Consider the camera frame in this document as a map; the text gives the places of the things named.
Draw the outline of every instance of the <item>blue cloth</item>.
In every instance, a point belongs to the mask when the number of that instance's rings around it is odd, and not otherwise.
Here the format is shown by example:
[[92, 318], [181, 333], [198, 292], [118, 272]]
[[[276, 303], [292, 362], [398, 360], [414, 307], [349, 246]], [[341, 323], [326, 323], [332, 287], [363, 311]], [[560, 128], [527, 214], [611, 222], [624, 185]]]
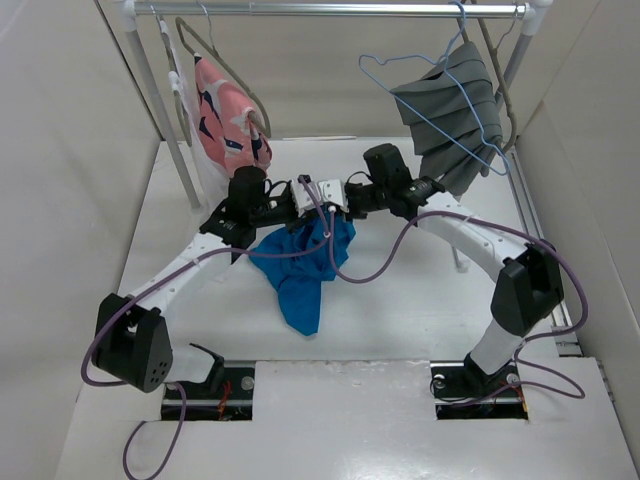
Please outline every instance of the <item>blue cloth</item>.
[[[269, 234], [254, 252], [293, 253], [318, 245], [324, 238], [322, 221], [316, 217], [293, 233], [281, 228]], [[353, 224], [342, 217], [335, 219], [333, 252], [336, 265], [347, 261], [347, 247], [355, 236]], [[320, 300], [323, 281], [331, 281], [336, 274], [329, 262], [329, 243], [309, 255], [294, 258], [258, 258], [251, 261], [266, 275], [278, 292], [280, 310], [286, 322], [303, 335], [318, 332], [320, 324]]]

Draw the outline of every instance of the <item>wall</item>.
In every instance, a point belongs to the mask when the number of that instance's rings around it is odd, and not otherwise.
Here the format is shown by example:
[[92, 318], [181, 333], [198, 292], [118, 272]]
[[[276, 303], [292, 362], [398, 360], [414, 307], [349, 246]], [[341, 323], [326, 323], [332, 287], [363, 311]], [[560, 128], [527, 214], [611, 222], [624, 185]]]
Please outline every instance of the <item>wall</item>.
[[[110, 0], [99, 2], [123, 51], [131, 59]], [[433, 3], [446, 1], [434, 0]], [[509, 4], [511, 1], [485, 0], [481, 3]], [[554, 3], [512, 86], [520, 125], [527, 123], [596, 4], [597, 0], [556, 0]], [[185, 18], [203, 38], [208, 38], [208, 23], [204, 16]], [[166, 20], [175, 32], [175, 17]], [[453, 19], [411, 18], [212, 17], [212, 23], [218, 51], [262, 99], [276, 138], [335, 134], [408, 135], [408, 129], [400, 122], [395, 102], [360, 71], [358, 56], [369, 53], [389, 58], [421, 53], [437, 58], [458, 28]], [[488, 24], [497, 42], [511, 21], [489, 21]], [[179, 131], [166, 80], [168, 64], [158, 26], [152, 16], [140, 17], [138, 25], [165, 104], [170, 108], [176, 131]], [[502, 65], [506, 65], [519, 31], [518, 24], [501, 46]], [[491, 70], [476, 22], [469, 22], [469, 34]], [[179, 51], [183, 64], [192, 65], [193, 60], [181, 45]], [[137, 72], [134, 62], [129, 60], [129, 64]], [[371, 70], [387, 85], [395, 86], [418, 79], [429, 68], [424, 61], [411, 60], [385, 69], [372, 67]], [[505, 137], [509, 131], [505, 124]]]
[[0, 464], [53, 478], [158, 145], [93, 2], [0, 2]]
[[600, 3], [518, 142], [543, 228], [585, 283], [591, 320], [580, 341], [604, 364], [637, 466], [638, 21], [637, 0]]

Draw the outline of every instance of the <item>table surface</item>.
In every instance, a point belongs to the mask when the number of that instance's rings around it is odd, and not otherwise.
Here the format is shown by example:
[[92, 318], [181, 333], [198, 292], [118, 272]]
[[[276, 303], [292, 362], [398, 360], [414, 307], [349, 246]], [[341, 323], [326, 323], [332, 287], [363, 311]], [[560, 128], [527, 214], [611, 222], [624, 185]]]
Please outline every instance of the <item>table surface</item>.
[[[364, 166], [362, 152], [382, 141], [273, 142], [270, 175], [346, 178]], [[410, 141], [394, 143], [416, 172]], [[520, 226], [505, 178], [478, 180], [463, 203]], [[159, 271], [201, 221], [189, 213], [162, 144], [120, 292]], [[357, 222], [345, 272], [364, 276], [380, 265], [402, 225], [385, 213]], [[324, 284], [320, 332], [306, 339], [285, 324], [261, 272], [241, 259], [178, 308], [172, 340], [197, 341], [228, 359], [280, 361], [256, 365], [252, 421], [189, 422], [159, 478], [637, 478], [595, 361], [558, 358], [553, 341], [533, 344], [523, 356], [575, 378], [585, 400], [525, 389], [529, 421], [436, 420], [427, 359], [463, 358], [489, 322], [492, 290], [480, 269], [458, 273], [450, 247], [416, 230], [379, 280]], [[539, 330], [548, 328], [542, 322]], [[544, 372], [520, 373], [568, 388]], [[95, 370], [92, 376], [108, 378]], [[141, 420], [152, 422], [133, 441], [129, 459], [136, 476], [148, 477], [175, 428], [153, 422], [161, 396], [83, 386], [56, 479], [124, 478], [122, 449]]]

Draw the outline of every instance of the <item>metal rod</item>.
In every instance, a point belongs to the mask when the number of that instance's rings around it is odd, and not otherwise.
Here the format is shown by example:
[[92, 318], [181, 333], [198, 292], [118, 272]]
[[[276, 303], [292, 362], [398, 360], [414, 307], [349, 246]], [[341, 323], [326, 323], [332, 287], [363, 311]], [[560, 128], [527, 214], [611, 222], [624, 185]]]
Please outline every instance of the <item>metal rod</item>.
[[[375, 3], [196, 3], [154, 2], [158, 15], [271, 15], [271, 16], [351, 16], [461, 18], [457, 5], [375, 4]], [[467, 18], [518, 19], [530, 9], [524, 5], [465, 5]], [[136, 15], [153, 15], [148, 2], [135, 3]]]
[[131, 51], [133, 52], [136, 62], [138, 63], [138, 67], [140, 68], [140, 76], [142, 77], [144, 86], [146, 87], [147, 93], [149, 94], [149, 100], [151, 101], [151, 105], [153, 106], [153, 110], [158, 119], [158, 126], [160, 127], [160, 131], [164, 135], [164, 139], [167, 141], [167, 145], [169, 146], [171, 158], [173, 158], [173, 163], [176, 165], [176, 169], [178, 170], [178, 175], [180, 176], [182, 186], [187, 192], [187, 197], [189, 198], [191, 208], [196, 210], [200, 208], [200, 200], [198, 200], [198, 195], [196, 194], [196, 190], [193, 187], [193, 182], [191, 181], [189, 170], [187, 170], [187, 165], [184, 162], [184, 157], [182, 156], [182, 152], [180, 151], [180, 147], [178, 146], [178, 141], [176, 140], [175, 133], [173, 132], [173, 128], [171, 127], [169, 115], [167, 114], [167, 110], [164, 108], [162, 97], [160, 96], [160, 92], [158, 91], [158, 85], [156, 84], [155, 78], [153, 77], [151, 66], [149, 65], [149, 60], [147, 59], [144, 47], [142, 46], [142, 42], [140, 41], [140, 35], [138, 35], [137, 30], [133, 30], [126, 32], [126, 36], [127, 40], [129, 41], [129, 45], [131, 46]]
[[[531, 35], [523, 35], [520, 34], [518, 37], [518, 42], [516, 46], [513, 48], [513, 52], [511, 52], [511, 57], [509, 58], [509, 63], [507, 63], [507, 68], [504, 70], [504, 80], [507, 83], [507, 88], [511, 87], [513, 83], [513, 79], [518, 73], [518, 69], [522, 64], [522, 59], [524, 58], [525, 53], [527, 53], [527, 49], [529, 48], [529, 44], [531, 43], [531, 39], [533, 36]], [[496, 104], [498, 105], [498, 110], [502, 108], [502, 104], [504, 103], [504, 98], [500, 91], [496, 92]]]

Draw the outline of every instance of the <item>pink cloth with stars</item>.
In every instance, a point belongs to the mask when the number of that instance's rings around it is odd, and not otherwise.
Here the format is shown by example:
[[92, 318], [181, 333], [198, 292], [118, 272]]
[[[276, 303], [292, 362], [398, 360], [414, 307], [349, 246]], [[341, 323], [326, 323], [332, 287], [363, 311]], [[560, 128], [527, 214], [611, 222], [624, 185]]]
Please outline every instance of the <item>pink cloth with stars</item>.
[[198, 136], [208, 157], [230, 177], [239, 167], [266, 170], [272, 151], [249, 118], [253, 103], [207, 59], [196, 55], [196, 87], [200, 107]]

